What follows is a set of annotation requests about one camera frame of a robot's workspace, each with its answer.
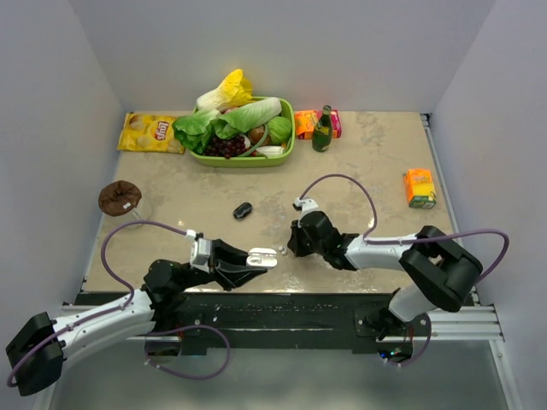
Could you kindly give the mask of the white earbud charging case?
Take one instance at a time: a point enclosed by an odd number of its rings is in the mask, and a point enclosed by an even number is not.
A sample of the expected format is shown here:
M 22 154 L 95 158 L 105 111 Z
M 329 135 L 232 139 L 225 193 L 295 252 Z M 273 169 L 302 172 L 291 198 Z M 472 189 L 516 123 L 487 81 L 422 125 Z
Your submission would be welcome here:
M 246 266 L 273 269 L 278 264 L 278 254 L 275 249 L 253 248 L 248 251 Z

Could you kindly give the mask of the black earbud charging case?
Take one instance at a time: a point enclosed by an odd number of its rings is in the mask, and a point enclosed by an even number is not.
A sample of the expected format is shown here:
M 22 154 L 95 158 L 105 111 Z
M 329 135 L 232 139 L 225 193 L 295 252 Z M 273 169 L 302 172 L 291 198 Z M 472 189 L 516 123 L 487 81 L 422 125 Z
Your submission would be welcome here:
M 232 216 L 235 220 L 243 220 L 249 216 L 253 211 L 253 206 L 249 202 L 243 202 L 237 206 L 232 212 Z

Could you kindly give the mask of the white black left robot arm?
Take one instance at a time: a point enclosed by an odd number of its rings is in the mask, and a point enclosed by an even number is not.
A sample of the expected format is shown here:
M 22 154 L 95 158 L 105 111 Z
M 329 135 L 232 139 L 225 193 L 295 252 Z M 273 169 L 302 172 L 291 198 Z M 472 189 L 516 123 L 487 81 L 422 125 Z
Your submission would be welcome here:
M 220 239 L 196 239 L 188 262 L 156 260 L 139 290 L 71 316 L 33 315 L 8 344 L 7 385 L 29 396 L 54 384 L 66 364 L 129 337 L 167 335 L 177 325 L 185 290 L 217 283 L 237 289 L 276 267 L 273 249 L 236 249 Z

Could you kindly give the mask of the green plastic basket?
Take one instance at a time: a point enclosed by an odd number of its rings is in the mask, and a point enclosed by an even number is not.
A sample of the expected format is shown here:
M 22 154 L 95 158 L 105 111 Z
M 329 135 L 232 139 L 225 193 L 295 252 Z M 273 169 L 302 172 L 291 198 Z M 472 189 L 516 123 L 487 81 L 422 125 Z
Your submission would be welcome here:
M 251 156 L 246 157 L 237 157 L 226 159 L 224 157 L 215 157 L 215 156 L 204 156 L 198 155 L 193 151 L 190 152 L 191 156 L 199 163 L 206 167 L 220 167 L 220 168 L 257 168 L 257 167 L 277 167 L 282 165 L 290 156 L 291 152 L 294 149 L 295 142 L 297 140 L 295 134 L 295 121 L 294 121 L 294 111 L 289 102 L 284 98 L 279 98 L 281 104 L 281 113 L 280 115 L 284 118 L 287 118 L 291 121 L 292 131 L 291 138 L 285 146 L 284 153 L 282 155 L 268 158 L 265 156 Z

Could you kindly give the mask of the green glass bottle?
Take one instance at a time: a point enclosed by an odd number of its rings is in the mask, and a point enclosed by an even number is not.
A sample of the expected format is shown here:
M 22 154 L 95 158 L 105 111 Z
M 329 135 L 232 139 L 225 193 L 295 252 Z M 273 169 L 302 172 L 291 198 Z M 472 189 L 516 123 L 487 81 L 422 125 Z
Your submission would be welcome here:
M 312 148 L 317 152 L 325 152 L 332 141 L 332 107 L 324 105 L 321 115 L 315 123 L 312 134 Z

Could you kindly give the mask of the round green cabbage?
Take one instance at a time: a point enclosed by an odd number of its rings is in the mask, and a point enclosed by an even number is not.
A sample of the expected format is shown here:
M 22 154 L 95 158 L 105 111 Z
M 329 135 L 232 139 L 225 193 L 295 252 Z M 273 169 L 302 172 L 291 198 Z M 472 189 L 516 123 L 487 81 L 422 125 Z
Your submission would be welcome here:
M 292 124 L 286 117 L 274 117 L 267 123 L 267 126 L 272 145 L 286 144 L 290 140 Z

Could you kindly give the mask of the orange juice carton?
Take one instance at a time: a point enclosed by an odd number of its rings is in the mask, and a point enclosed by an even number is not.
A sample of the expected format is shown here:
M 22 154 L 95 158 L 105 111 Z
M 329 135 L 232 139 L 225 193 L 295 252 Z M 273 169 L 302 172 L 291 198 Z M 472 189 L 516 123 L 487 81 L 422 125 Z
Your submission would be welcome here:
M 403 184 L 410 208 L 431 209 L 437 204 L 437 193 L 429 169 L 409 169 L 403 175 Z

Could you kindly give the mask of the orange pink snack box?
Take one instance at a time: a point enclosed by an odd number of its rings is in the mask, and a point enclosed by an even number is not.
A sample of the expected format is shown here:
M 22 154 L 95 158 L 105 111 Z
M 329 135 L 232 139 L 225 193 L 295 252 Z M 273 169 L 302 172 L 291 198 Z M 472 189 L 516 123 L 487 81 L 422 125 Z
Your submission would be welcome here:
M 312 138 L 315 124 L 322 115 L 321 110 L 302 110 L 297 111 L 294 114 L 295 120 L 295 133 L 297 139 L 310 140 Z M 342 136 L 342 124 L 337 109 L 333 109 L 331 112 L 332 122 L 332 137 L 341 138 Z

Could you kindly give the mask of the brown onion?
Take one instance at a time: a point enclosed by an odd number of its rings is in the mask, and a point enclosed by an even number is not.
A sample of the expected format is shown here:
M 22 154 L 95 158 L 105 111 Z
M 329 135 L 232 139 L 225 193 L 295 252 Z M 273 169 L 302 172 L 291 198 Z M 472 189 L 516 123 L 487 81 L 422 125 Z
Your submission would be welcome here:
M 250 140 L 252 146 L 258 144 L 265 133 L 265 126 L 258 126 L 248 131 L 247 137 Z M 268 146 L 271 144 L 271 138 L 269 135 L 266 136 L 265 140 L 262 142 L 262 146 Z

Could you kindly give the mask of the dark red grapes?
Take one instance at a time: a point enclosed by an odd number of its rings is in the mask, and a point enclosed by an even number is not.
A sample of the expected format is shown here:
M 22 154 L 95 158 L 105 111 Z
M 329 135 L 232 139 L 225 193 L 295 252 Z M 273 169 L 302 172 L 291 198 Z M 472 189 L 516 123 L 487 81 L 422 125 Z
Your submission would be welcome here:
M 241 156 L 243 153 L 247 152 L 250 147 L 250 140 L 245 136 L 239 135 L 231 139 L 212 137 L 208 142 L 203 155 L 230 159 Z

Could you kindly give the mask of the brown topped beige cup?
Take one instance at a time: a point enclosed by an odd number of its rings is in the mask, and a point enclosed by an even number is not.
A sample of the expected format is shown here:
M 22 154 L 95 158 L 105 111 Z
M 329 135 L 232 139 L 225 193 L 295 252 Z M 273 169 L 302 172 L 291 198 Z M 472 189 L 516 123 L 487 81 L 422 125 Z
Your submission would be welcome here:
M 137 220 L 150 220 L 153 208 L 142 191 L 133 183 L 117 180 L 99 193 L 98 207 L 112 227 Z

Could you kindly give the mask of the green lettuce leaf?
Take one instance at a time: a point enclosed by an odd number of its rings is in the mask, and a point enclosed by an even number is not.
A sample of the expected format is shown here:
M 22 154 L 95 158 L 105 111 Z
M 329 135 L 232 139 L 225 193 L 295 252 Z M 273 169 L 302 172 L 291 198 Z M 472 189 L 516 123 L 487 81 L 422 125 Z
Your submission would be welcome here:
M 201 155 L 214 136 L 214 124 L 221 115 L 217 109 L 201 109 L 193 114 L 180 116 L 172 124 L 174 137 L 195 154 Z

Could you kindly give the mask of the pale romaine lettuce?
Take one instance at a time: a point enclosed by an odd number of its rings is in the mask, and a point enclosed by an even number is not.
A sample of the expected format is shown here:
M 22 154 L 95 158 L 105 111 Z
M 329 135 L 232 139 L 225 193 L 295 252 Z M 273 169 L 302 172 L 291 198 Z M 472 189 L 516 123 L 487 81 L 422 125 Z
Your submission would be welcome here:
M 266 124 L 281 113 L 281 101 L 277 97 L 267 97 L 246 104 L 217 117 L 213 123 L 215 135 L 220 139 L 230 139 L 239 133 Z

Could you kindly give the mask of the yellow napa cabbage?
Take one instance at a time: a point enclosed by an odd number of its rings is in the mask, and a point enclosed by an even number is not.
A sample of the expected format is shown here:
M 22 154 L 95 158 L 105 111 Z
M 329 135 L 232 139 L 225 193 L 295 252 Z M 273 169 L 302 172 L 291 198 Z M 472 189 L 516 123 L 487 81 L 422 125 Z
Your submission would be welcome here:
M 231 71 L 212 91 L 202 94 L 196 101 L 198 110 L 226 111 L 250 103 L 253 99 L 251 82 L 241 68 Z

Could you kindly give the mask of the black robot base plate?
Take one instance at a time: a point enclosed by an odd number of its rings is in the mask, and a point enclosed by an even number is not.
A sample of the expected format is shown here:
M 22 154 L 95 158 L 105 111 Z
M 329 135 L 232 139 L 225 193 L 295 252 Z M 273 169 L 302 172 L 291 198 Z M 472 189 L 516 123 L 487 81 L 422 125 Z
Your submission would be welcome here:
M 182 354 L 208 349 L 338 349 L 374 354 L 407 336 L 424 337 L 426 318 L 372 327 L 388 294 L 198 293 L 177 296 L 154 312 L 153 331 L 175 330 Z

